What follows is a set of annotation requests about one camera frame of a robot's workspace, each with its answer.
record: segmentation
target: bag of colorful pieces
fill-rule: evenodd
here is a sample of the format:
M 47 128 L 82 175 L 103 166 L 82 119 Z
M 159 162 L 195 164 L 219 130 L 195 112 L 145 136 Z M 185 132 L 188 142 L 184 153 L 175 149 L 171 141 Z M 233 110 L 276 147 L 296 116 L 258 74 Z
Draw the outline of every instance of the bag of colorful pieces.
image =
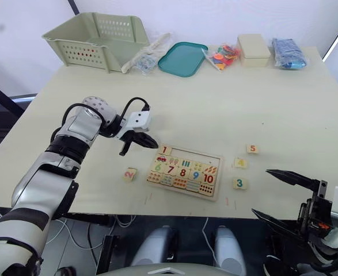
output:
M 221 45 L 216 52 L 209 54 L 202 49 L 206 59 L 219 71 L 231 65 L 239 56 L 239 51 L 227 44 Z

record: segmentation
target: blue plastic bag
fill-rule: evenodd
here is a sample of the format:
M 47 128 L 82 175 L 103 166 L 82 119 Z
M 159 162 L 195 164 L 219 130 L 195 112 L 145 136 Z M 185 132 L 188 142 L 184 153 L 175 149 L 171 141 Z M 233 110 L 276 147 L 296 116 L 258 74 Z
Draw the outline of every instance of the blue plastic bag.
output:
M 285 69 L 302 69 L 307 65 L 306 58 L 293 39 L 273 39 L 275 66 Z

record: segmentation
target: red number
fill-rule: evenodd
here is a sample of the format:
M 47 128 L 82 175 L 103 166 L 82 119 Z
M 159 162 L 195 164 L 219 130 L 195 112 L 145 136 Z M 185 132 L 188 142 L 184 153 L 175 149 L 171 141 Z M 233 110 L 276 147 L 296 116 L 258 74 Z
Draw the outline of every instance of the red number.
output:
M 214 181 L 214 177 L 212 175 L 204 174 L 204 181 L 208 183 L 212 183 Z

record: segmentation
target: green plastic basket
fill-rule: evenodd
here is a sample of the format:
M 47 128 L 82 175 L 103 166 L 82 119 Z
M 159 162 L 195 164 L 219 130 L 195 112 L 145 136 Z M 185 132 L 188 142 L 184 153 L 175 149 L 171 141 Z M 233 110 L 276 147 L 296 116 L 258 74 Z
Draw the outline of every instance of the green plastic basket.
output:
M 149 40 L 142 21 L 136 16 L 81 13 L 45 33 L 61 61 L 108 72 L 120 71 Z

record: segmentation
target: puzzle frame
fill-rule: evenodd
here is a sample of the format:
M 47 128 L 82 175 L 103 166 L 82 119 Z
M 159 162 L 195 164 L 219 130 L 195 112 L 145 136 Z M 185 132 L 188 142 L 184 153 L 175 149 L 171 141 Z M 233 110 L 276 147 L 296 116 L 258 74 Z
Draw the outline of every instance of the puzzle frame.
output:
M 169 154 L 163 154 L 161 152 L 161 149 L 164 148 L 164 147 L 170 148 Z M 172 151 L 180 151 L 181 152 L 180 153 L 181 156 L 171 155 Z M 207 159 L 210 159 L 210 158 L 211 159 L 217 159 L 218 160 L 218 166 L 217 166 L 218 172 L 217 172 L 217 174 L 214 175 L 214 177 L 215 177 L 215 183 L 212 186 L 214 188 L 212 196 L 206 196 L 206 195 L 200 194 L 199 192 L 183 189 L 183 188 L 181 188 L 181 186 L 183 186 L 183 183 L 175 182 L 175 180 L 173 181 L 173 186 L 168 186 L 166 184 L 160 183 L 161 178 L 160 179 L 154 178 L 153 181 L 149 181 L 148 177 L 151 174 L 154 174 L 154 175 L 158 174 L 158 173 L 156 173 L 155 171 L 152 170 L 152 168 L 158 164 L 158 162 L 156 162 L 156 158 L 157 158 L 158 155 L 178 157 L 179 159 L 183 159 L 183 162 L 185 162 L 185 159 L 187 158 L 187 159 L 189 159 L 191 161 L 199 162 L 202 165 L 204 164 L 204 165 L 207 165 L 207 166 L 211 166 L 211 164 L 209 164 L 210 162 L 209 163 L 208 162 L 204 163 L 202 161 L 196 160 L 196 158 L 187 157 L 187 156 L 199 155 L 200 159 L 202 159 L 202 160 L 205 160 L 206 158 Z M 204 153 L 204 152 L 200 152 L 200 151 L 194 151 L 194 150 L 191 150 L 191 149 L 186 149 L 186 148 L 181 148 L 181 147 L 176 147 L 174 145 L 162 144 L 162 145 L 160 145 L 159 149 L 157 150 L 157 152 L 155 154 L 155 157 L 154 157 L 154 159 L 153 159 L 153 161 L 152 161 L 152 163 L 150 165 L 150 168 L 149 168 L 149 171 L 148 171 L 147 177 L 146 177 L 146 182 L 149 183 L 150 185 L 153 185 L 155 187 L 160 187 L 160 188 L 163 188 L 163 189 L 166 189 L 166 190 L 176 191 L 178 193 L 183 193 L 183 194 L 186 194 L 186 195 L 189 195 L 189 196 L 202 198 L 204 200 L 217 201 L 219 187 L 220 187 L 220 184 L 221 184 L 222 164 L 223 164 L 223 157 L 222 156 L 208 154 L 208 153 Z M 168 176 L 168 175 L 172 176 L 172 174 L 170 174 L 168 172 L 166 174 L 162 173 L 161 177 L 165 177 L 165 176 Z M 184 184 L 186 185 L 187 182 L 191 182 L 191 181 L 192 180 L 188 178 L 188 179 L 186 179 L 186 182 Z

